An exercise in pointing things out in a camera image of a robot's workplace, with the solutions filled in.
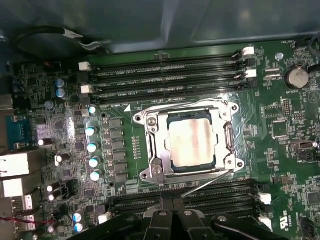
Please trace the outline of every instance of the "green circuit board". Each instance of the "green circuit board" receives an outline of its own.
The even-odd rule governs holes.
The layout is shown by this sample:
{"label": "green circuit board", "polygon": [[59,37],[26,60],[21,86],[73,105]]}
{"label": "green circuit board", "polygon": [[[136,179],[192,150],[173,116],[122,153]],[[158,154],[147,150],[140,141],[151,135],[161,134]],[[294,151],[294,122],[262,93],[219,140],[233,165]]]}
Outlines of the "green circuit board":
{"label": "green circuit board", "polygon": [[[78,62],[88,61],[92,66],[114,66],[153,61],[165,56],[168,59],[193,58],[234,53],[246,47],[254,47],[257,71],[256,85],[239,91],[223,93],[166,97],[163,99],[139,99],[123,102],[91,102],[96,113],[89,113],[89,106],[81,101],[81,85]],[[276,59],[278,53],[283,59]],[[320,239],[320,156],[314,147],[297,150],[290,141],[319,141],[320,125],[320,74],[309,74],[308,84],[301,89],[290,89],[284,75],[292,66],[313,66],[318,59],[305,48],[296,48],[295,40],[269,41],[252,44],[208,46],[190,49],[143,52],[106,57],[90,56],[85,59],[59,63],[59,70],[47,71],[42,65],[14,65],[14,75],[23,82],[24,95],[30,98],[29,110],[18,110],[16,115],[27,115],[34,144],[39,138],[52,138],[54,144],[48,149],[48,167],[42,170],[43,189],[54,180],[78,180],[78,194],[67,201],[70,217],[77,209],[84,209],[87,226],[97,224],[94,209],[111,196],[148,193],[161,189],[158,185],[141,181],[139,174],[148,168],[148,148],[145,129],[133,121],[133,116],[152,106],[167,103],[195,102],[207,98],[223,98],[239,105],[233,117],[235,149],[237,158],[244,160],[245,167],[228,180],[254,179],[270,185],[272,211],[262,213],[271,219],[273,232],[292,240],[302,240],[301,219],[309,218],[315,224],[315,237]],[[68,97],[56,97],[55,81],[62,79]],[[92,77],[97,83],[99,78]],[[130,89],[133,82],[110,83],[104,89],[124,86]],[[45,108],[52,101],[54,108]],[[86,136],[87,127],[108,129],[94,136]],[[94,154],[102,159],[98,168],[102,179],[90,180],[94,171],[89,166],[87,143],[97,142],[100,149]],[[70,159],[60,166],[54,165],[57,152],[68,152]],[[112,164],[116,157],[120,162]],[[188,187],[201,182],[192,182]],[[165,186],[183,188],[186,183]],[[50,213],[55,203],[44,201],[44,212]],[[76,234],[72,226],[61,226],[50,239],[65,240]]]}

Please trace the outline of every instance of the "integrated circuit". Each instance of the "integrated circuit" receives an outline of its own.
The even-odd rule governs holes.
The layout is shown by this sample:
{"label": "integrated circuit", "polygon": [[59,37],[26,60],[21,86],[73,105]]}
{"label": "integrated circuit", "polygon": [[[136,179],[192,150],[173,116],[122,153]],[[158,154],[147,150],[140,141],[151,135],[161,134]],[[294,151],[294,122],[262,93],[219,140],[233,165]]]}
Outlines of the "integrated circuit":
{"label": "integrated circuit", "polygon": [[74,147],[76,150],[78,151],[83,151],[85,150],[85,145],[82,141],[77,141],[75,144],[74,144]]}
{"label": "integrated circuit", "polygon": [[310,205],[319,204],[320,203],[320,193],[319,192],[309,192],[308,196],[308,203]]}

